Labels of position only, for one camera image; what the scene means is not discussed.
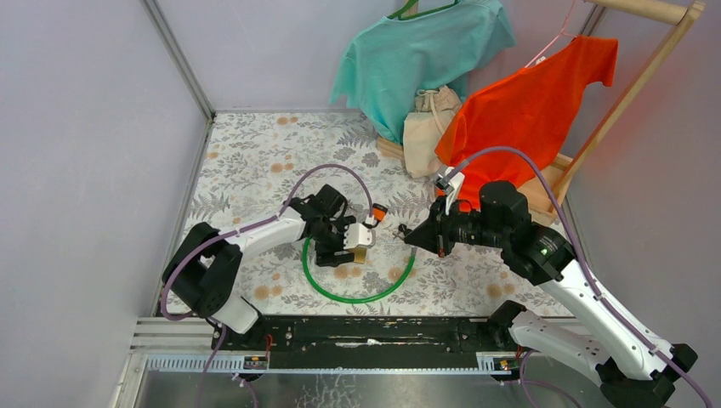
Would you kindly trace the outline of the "green cable lock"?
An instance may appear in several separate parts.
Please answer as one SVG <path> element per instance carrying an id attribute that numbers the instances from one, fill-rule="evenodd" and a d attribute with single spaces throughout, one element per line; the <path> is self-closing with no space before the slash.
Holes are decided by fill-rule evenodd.
<path id="1" fill-rule="evenodd" d="M 304 278 L 307 280 L 309 286 L 319 295 L 330 301 L 350 305 L 374 303 L 390 297 L 392 294 L 397 292 L 403 286 L 403 284 L 411 277 L 417 260 L 417 249 L 412 248 L 409 251 L 408 259 L 406 260 L 405 265 L 401 268 L 400 275 L 394 281 L 388 283 L 379 291 L 367 293 L 348 291 L 334 292 L 331 288 L 323 286 L 315 278 L 314 272 L 311 270 L 310 266 L 310 249 L 311 239 L 306 238 L 302 242 L 300 262 Z"/>

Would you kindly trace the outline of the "brass padlock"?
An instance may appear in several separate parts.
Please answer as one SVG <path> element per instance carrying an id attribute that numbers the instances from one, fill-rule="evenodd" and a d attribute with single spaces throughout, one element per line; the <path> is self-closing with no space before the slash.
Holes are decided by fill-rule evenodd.
<path id="1" fill-rule="evenodd" d="M 354 255 L 353 262 L 356 264 L 364 264 L 366 262 L 366 255 L 367 255 L 367 249 L 364 247 L 356 247 L 349 249 L 349 252 L 351 252 Z"/>

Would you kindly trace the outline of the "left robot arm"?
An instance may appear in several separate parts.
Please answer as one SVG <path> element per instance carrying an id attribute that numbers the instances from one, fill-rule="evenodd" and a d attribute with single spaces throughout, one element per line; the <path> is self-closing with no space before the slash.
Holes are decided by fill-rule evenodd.
<path id="1" fill-rule="evenodd" d="M 332 186 L 305 198 L 292 197 L 277 214 L 225 233 L 206 222 L 190 229 L 162 274 L 162 298 L 177 296 L 190 314 L 219 323 L 243 349 L 263 341 L 261 313 L 233 293 L 241 264 L 275 247 L 311 239 L 322 266 L 355 260 L 354 251 L 374 234 L 345 214 L 347 199 Z"/>

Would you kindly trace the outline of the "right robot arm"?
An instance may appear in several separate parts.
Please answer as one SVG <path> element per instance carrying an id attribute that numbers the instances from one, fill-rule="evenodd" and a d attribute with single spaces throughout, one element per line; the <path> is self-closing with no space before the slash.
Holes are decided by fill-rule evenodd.
<path id="1" fill-rule="evenodd" d="M 489 342 L 515 344 L 545 354 L 599 387 L 615 407 L 663 407 L 675 382 L 698 359 L 684 343 L 671 344 L 641 324 L 585 276 L 572 245 L 556 230 L 532 220 L 526 197 L 508 181 L 480 190 L 480 209 L 464 212 L 460 201 L 440 196 L 416 228 L 399 227 L 403 241 L 439 257 L 455 244 L 498 248 L 512 272 L 568 309 L 590 332 L 583 337 L 556 326 L 514 301 L 491 316 Z"/>

